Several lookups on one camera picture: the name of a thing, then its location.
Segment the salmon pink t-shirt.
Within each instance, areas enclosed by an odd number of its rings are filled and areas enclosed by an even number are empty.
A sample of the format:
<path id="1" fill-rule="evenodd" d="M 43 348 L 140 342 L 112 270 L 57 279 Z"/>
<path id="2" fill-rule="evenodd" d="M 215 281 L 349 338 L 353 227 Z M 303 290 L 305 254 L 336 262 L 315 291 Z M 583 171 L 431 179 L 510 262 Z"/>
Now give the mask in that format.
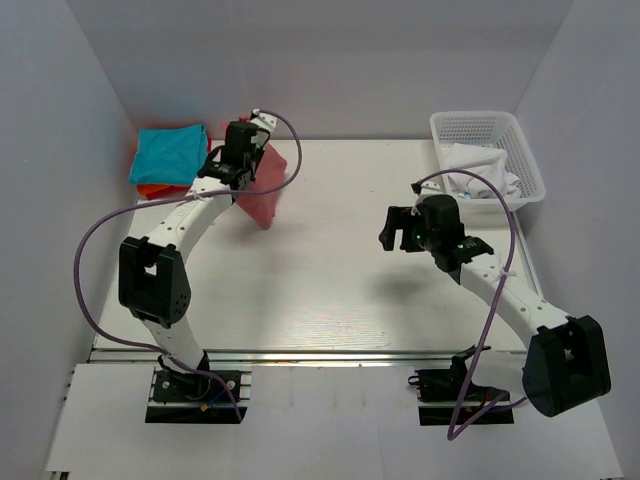
<path id="1" fill-rule="evenodd" d="M 250 120 L 249 117 L 238 120 Z M 262 229 L 268 230 L 275 218 L 280 189 L 285 182 L 287 161 L 270 145 L 265 145 L 255 179 L 236 202 Z"/>

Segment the white plastic basket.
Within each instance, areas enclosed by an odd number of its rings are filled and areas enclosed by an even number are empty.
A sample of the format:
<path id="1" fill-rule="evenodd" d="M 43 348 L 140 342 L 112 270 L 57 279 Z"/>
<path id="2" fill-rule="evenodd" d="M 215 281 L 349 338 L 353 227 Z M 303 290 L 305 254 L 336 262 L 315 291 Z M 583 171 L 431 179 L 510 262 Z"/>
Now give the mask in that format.
<path id="1" fill-rule="evenodd" d="M 506 152 L 505 169 L 518 177 L 518 190 L 506 198 L 509 209 L 544 199 L 546 189 L 534 156 L 520 125 L 503 111 L 449 111 L 430 117 L 431 134 L 439 167 L 455 144 L 496 148 Z"/>

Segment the folded orange t-shirt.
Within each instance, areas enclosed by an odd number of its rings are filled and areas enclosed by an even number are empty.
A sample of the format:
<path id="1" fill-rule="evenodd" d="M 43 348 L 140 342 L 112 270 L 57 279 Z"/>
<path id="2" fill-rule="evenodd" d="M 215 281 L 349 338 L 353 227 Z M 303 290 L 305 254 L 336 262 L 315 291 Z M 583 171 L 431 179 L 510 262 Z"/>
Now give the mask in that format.
<path id="1" fill-rule="evenodd" d="M 184 196 L 189 191 L 189 186 L 141 184 L 136 186 L 136 190 L 144 200 L 154 201 Z"/>

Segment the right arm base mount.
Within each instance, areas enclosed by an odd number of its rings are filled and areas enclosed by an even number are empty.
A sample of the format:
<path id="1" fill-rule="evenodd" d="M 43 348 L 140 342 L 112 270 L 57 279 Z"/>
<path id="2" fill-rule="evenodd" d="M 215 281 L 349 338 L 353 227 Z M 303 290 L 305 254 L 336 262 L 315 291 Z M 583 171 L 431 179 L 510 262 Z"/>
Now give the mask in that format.
<path id="1" fill-rule="evenodd" d="M 475 353 L 476 347 L 456 353 L 447 368 L 415 370 L 407 379 L 410 387 L 417 390 L 418 418 L 421 427 L 447 426 L 453 415 L 455 403 L 463 380 L 467 374 L 466 361 Z M 459 413 L 457 426 L 461 426 L 477 411 L 498 398 L 502 390 L 470 383 Z"/>

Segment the folded teal t-shirt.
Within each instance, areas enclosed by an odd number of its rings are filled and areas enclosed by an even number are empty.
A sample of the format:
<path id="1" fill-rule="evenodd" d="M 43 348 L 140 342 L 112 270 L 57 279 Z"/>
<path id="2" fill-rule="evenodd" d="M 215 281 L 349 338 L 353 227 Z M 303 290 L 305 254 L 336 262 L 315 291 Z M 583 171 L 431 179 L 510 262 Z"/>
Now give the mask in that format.
<path id="1" fill-rule="evenodd" d="M 176 129 L 142 129 L 129 173 L 133 185 L 190 186 L 208 154 L 203 124 Z"/>

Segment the white t-shirt in basket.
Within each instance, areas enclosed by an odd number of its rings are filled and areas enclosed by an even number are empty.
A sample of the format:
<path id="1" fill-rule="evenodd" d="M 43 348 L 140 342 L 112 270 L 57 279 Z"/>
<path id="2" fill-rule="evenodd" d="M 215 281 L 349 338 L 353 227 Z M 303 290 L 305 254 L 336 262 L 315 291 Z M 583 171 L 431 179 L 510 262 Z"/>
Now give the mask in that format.
<path id="1" fill-rule="evenodd" d="M 490 182 L 505 198 L 519 198 L 520 179 L 506 169 L 508 153 L 500 148 L 482 147 L 454 143 L 444 156 L 443 169 L 459 169 L 472 172 Z M 489 199 L 495 198 L 494 192 L 475 177 L 448 173 L 451 190 L 462 198 Z"/>

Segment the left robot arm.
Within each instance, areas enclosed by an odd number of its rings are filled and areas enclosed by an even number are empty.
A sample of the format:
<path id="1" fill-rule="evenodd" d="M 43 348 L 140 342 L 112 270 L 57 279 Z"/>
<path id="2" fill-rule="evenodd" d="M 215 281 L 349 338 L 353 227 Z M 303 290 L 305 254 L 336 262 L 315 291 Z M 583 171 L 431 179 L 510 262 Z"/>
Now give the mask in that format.
<path id="1" fill-rule="evenodd" d="M 177 387 L 191 399 L 209 392 L 212 377 L 186 319 L 191 288 L 185 263 L 209 226 L 255 179 L 276 124 L 274 116 L 259 112 L 230 122 L 224 144 L 207 155 L 187 198 L 149 234 L 120 245 L 118 300 L 149 330 L 163 350 L 161 365 L 178 373 Z"/>

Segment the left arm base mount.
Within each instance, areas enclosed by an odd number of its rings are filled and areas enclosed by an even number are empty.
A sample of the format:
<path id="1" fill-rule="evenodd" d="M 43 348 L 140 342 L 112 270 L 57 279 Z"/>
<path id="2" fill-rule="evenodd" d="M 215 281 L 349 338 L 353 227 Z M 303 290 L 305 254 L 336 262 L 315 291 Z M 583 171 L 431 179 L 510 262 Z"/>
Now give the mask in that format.
<path id="1" fill-rule="evenodd" d="M 250 373 L 215 371 L 226 384 L 210 377 L 154 371 L 145 413 L 147 424 L 239 425 L 249 403 Z"/>

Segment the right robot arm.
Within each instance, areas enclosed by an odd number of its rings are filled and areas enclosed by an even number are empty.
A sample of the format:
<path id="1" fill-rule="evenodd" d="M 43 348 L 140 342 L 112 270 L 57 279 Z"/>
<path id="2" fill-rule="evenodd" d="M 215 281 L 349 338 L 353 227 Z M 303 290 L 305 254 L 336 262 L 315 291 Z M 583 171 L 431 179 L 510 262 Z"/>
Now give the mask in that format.
<path id="1" fill-rule="evenodd" d="M 379 235 L 382 248 L 428 252 L 436 267 L 483 300 L 517 335 L 524 358 L 474 348 L 456 353 L 448 369 L 420 370 L 409 382 L 426 402 L 491 402 L 522 395 L 546 417 L 604 396 L 611 377 L 600 324 L 551 305 L 515 276 L 508 275 L 493 248 L 465 232 L 449 195 L 422 196 L 412 207 L 391 206 Z"/>

